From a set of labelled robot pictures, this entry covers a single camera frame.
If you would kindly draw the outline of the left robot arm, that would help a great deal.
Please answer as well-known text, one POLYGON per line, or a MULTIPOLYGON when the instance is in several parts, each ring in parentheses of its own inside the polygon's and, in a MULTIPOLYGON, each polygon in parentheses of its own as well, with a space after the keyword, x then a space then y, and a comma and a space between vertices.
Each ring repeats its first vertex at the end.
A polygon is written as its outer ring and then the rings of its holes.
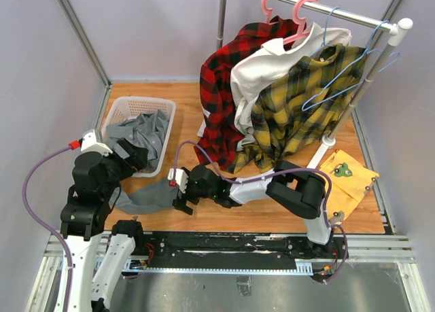
POLYGON ((105 221, 120 182, 147 166, 147 149, 119 139, 103 153, 81 153, 74 162, 67 204, 60 214, 60 233, 67 244, 58 306, 67 311, 108 311, 128 257, 145 248, 142 225, 122 220, 112 229, 102 263, 95 259, 105 221))

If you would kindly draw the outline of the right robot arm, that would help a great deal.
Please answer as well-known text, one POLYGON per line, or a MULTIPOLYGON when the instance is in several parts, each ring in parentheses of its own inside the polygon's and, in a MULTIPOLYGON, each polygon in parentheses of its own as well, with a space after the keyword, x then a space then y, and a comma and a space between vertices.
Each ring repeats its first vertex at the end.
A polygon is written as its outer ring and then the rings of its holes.
POLYGON ((191 171, 172 168, 167 179, 171 187, 177 188, 174 208, 188 215, 193 210, 187 203, 196 205, 202 198, 227 209, 271 198, 304 220, 313 256, 322 258, 332 250, 332 227, 326 211, 332 181, 320 170, 282 160, 261 175, 228 179, 200 164, 191 171))

